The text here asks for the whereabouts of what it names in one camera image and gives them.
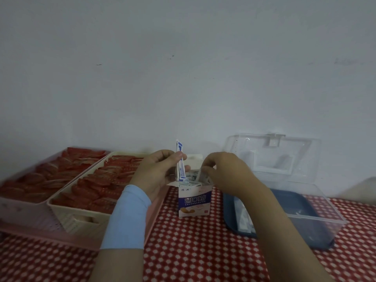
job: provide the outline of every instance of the hand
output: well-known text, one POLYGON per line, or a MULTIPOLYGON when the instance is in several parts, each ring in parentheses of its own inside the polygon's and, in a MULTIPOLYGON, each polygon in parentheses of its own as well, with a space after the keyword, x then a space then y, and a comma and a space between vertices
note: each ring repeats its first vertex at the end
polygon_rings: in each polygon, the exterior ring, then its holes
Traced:
POLYGON ((258 181, 243 160, 228 152, 209 154, 201 170, 209 175, 219 190, 236 197, 241 197, 245 189, 250 188, 255 180, 258 181))
POLYGON ((140 163, 129 184, 142 189, 153 202, 162 186, 175 181, 176 164, 187 159, 187 155, 178 151, 159 150, 146 156, 140 163))

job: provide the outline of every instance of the blue tray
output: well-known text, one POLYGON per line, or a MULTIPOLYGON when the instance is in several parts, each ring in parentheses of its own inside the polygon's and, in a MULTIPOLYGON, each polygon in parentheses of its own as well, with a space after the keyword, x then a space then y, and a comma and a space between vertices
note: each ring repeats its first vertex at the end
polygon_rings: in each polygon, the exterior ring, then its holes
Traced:
MULTIPOLYGON (((277 201, 286 213, 319 217, 315 209, 301 194, 291 191, 271 189, 277 201)), ((257 238, 255 233, 238 231, 234 197, 223 194, 223 218, 227 227, 233 232, 246 237, 257 238)), ((318 220, 292 218, 293 224, 309 247, 313 249, 329 249, 334 239, 325 224, 318 220)))

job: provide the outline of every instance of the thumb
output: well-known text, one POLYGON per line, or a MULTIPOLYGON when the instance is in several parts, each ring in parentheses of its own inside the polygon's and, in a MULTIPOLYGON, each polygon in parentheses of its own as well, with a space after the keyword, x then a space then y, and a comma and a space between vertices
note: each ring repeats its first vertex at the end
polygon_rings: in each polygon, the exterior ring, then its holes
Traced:
POLYGON ((183 157, 183 153, 181 151, 175 152, 167 157, 165 160, 159 162, 159 166, 162 168, 163 172, 167 172, 171 167, 176 166, 176 164, 181 160, 183 157))
POLYGON ((201 171, 209 175, 210 179, 215 183, 215 180, 217 179, 217 170, 215 170, 213 167, 202 166, 201 171))

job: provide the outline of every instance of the blue arm sleeve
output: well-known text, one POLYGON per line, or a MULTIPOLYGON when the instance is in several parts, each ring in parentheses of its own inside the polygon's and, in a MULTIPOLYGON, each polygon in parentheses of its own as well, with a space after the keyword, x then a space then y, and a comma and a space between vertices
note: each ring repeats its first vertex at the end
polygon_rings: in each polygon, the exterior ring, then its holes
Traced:
POLYGON ((152 204, 143 190, 125 187, 110 216, 101 249, 144 249, 146 212, 152 204))

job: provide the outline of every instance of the red and white tablecloth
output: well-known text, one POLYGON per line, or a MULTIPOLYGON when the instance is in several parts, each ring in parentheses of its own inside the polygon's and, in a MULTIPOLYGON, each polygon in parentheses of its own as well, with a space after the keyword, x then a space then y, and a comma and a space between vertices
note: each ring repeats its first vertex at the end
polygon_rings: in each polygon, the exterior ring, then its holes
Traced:
MULTIPOLYGON (((314 253, 337 281, 376 281, 376 207, 331 199, 349 223, 335 247, 314 253)), ((268 281, 257 240, 229 231, 222 194, 209 216, 177 216, 170 188, 144 252, 144 281, 268 281)), ((97 252, 10 235, 0 244, 0 281, 88 280, 97 252)))

